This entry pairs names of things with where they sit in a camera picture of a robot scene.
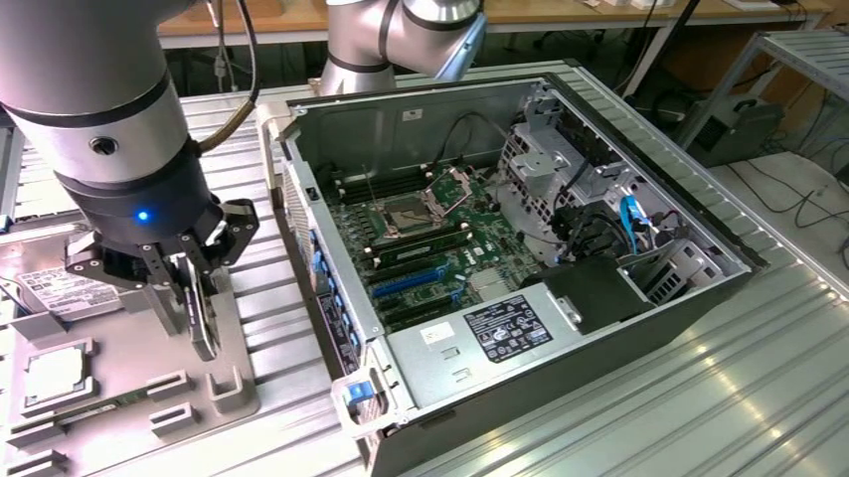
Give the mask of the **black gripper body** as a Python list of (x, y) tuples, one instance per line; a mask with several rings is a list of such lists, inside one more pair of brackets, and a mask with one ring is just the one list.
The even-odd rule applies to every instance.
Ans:
[(181, 149), (151, 175), (124, 183), (59, 177), (103, 240), (117, 247), (165, 242), (185, 232), (208, 235), (220, 222), (199, 156)]

